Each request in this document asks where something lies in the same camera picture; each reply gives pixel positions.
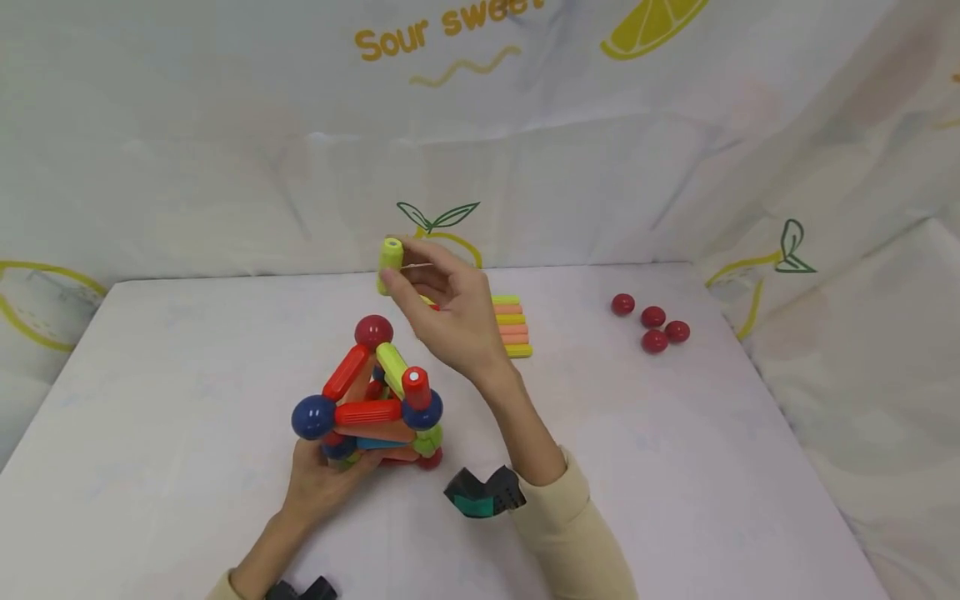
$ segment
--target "magnetic stick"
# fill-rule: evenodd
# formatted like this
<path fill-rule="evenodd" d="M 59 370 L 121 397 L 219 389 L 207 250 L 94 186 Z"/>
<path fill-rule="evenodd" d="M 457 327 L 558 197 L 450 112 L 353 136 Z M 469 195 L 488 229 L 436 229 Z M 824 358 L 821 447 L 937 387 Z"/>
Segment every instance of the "magnetic stick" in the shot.
<path fill-rule="evenodd" d="M 379 292 L 381 296 L 388 296 L 389 294 L 387 292 L 387 286 L 384 285 L 383 279 L 380 278 L 380 271 L 384 269 L 399 271 L 402 266 L 403 244 L 395 237 L 388 237 L 383 240 L 383 245 L 380 246 L 380 265 L 376 274 L 376 291 Z"/>

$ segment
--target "red ball pile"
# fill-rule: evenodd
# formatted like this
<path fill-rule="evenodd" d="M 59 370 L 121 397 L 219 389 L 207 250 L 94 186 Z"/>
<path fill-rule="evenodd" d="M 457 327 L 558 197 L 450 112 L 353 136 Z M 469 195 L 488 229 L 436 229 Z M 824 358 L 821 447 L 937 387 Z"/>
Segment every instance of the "red ball pile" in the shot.
<path fill-rule="evenodd" d="M 623 317 L 634 311 L 636 303 L 629 294 L 617 294 L 613 297 L 610 310 L 614 315 Z M 640 345 L 650 354 L 660 354 L 672 344 L 682 344 L 690 338 L 690 325 L 683 321 L 671 321 L 663 331 L 660 327 L 666 323 L 666 312 L 659 306 L 647 306 L 640 313 L 640 323 L 649 329 L 640 339 Z"/>

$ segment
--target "red ball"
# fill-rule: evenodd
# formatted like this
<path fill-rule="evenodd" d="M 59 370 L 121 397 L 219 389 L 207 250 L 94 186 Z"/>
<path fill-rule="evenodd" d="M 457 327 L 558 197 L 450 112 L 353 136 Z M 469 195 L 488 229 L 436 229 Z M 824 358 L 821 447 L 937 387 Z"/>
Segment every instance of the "red ball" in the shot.
<path fill-rule="evenodd" d="M 430 458 L 423 458 L 422 456 L 417 459 L 417 464 L 423 470 L 433 470 L 440 466 L 440 461 L 444 459 L 444 449 L 437 448 L 437 451 L 433 453 L 433 456 Z"/>
<path fill-rule="evenodd" d="M 666 324 L 666 328 L 663 331 L 666 333 L 666 337 L 674 344 L 682 344 L 690 339 L 690 325 L 683 321 L 671 321 Z"/>
<path fill-rule="evenodd" d="M 630 294 L 617 294 L 610 303 L 610 310 L 612 310 L 613 314 L 617 317 L 629 315 L 634 312 L 635 307 L 636 302 L 634 302 L 634 297 Z"/>
<path fill-rule="evenodd" d="M 659 329 L 651 329 L 643 334 L 640 345 L 643 346 L 643 349 L 649 354 L 660 354 L 670 345 L 670 341 L 667 339 L 666 334 Z"/>
<path fill-rule="evenodd" d="M 366 346 L 370 352 L 376 352 L 377 346 L 394 340 L 394 327 L 385 317 L 369 315 L 357 324 L 357 328 L 353 330 L 353 339 L 357 344 Z"/>
<path fill-rule="evenodd" d="M 666 313 L 659 306 L 647 306 L 640 313 L 640 322 L 647 329 L 653 329 L 666 323 Z"/>

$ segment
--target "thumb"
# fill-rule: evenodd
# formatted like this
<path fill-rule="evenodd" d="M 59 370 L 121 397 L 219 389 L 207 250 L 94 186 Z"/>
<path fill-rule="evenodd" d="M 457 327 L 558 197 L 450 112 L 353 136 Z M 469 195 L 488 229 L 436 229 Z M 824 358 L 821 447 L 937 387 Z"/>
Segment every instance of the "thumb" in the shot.
<path fill-rule="evenodd" d="M 413 284 L 398 271 L 384 269 L 380 271 L 380 278 L 390 292 L 390 297 L 394 299 L 394 303 L 416 333 L 416 329 L 421 326 L 423 320 L 433 315 L 433 310 L 426 305 Z"/>

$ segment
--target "magnetic building toy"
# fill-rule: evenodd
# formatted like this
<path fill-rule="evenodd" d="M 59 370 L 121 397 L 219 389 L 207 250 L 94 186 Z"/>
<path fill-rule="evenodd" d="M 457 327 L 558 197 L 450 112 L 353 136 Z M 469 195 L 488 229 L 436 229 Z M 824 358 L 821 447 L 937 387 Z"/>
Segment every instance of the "magnetic building toy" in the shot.
<path fill-rule="evenodd" d="M 294 408 L 291 423 L 305 440 L 323 440 L 329 460 L 353 464 L 367 450 L 385 449 L 383 464 L 440 464 L 444 403 L 430 388 L 426 371 L 408 367 L 393 345 L 394 329 L 370 315 L 357 324 L 356 345 L 324 385 Z M 372 378 L 358 397 L 348 392 L 373 361 Z"/>

